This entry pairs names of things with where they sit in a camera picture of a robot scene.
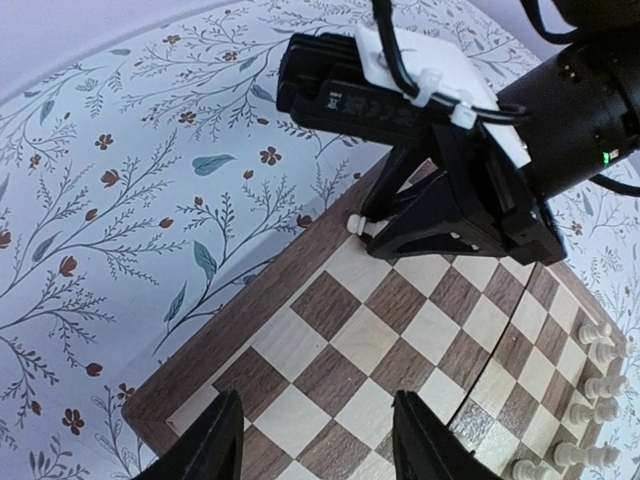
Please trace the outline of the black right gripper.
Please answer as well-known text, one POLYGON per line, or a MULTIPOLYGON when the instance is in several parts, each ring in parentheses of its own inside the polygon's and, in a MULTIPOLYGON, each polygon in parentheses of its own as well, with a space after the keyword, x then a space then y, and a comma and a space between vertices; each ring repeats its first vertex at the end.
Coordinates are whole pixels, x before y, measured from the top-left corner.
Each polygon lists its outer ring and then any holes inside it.
POLYGON ((627 193, 604 171, 639 147, 639 5, 561 1, 557 7, 571 26, 549 36, 561 51, 499 93, 529 111, 517 127, 529 162, 514 167, 487 130, 438 127, 438 173, 400 192, 433 142, 393 147, 360 211, 372 221, 393 217, 368 243, 370 256, 553 264, 566 250, 551 198, 585 180, 627 193))

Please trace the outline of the light chess bishop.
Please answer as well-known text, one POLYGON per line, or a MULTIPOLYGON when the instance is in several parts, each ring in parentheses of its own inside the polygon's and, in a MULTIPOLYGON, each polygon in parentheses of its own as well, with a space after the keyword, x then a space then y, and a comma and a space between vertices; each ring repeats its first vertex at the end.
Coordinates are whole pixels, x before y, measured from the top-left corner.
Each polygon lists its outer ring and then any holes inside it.
POLYGON ((616 401, 605 400, 595 406, 587 406, 581 403, 572 405, 569 409, 569 420, 574 425, 594 422, 601 425, 612 422, 620 415, 620 407, 616 401))

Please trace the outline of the light chess king piece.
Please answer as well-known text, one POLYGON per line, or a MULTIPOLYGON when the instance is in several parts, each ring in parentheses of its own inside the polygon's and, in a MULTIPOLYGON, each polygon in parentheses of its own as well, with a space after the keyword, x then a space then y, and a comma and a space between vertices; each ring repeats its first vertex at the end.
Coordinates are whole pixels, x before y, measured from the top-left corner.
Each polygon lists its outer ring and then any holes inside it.
POLYGON ((536 465, 531 460, 520 459, 511 468, 513 480, 549 480, 551 470, 544 465, 536 465))

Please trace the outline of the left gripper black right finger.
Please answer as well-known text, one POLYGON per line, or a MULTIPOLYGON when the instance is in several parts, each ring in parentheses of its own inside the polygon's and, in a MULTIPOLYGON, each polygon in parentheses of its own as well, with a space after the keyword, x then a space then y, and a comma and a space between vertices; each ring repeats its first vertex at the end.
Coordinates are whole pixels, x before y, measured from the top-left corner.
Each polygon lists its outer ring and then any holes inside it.
POLYGON ((393 401, 392 445, 397 479, 498 480, 413 391, 393 401))

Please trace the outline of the light chess queen piece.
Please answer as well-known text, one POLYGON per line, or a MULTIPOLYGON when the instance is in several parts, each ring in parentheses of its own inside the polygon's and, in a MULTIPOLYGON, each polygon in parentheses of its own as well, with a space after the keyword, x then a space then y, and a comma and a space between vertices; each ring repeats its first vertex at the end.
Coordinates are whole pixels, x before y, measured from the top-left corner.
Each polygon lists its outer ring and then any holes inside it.
POLYGON ((583 465, 601 469, 617 465, 621 451, 609 444, 581 448, 569 442, 559 443, 553 451, 553 462, 561 467, 583 465))

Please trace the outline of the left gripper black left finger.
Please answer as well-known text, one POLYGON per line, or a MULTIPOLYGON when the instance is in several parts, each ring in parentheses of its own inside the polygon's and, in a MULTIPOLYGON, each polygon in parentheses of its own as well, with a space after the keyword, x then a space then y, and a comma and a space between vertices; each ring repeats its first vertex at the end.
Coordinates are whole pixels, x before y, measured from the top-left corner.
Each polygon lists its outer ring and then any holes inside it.
POLYGON ((220 393, 189 429, 135 480, 239 480, 244 412, 239 393, 220 393))

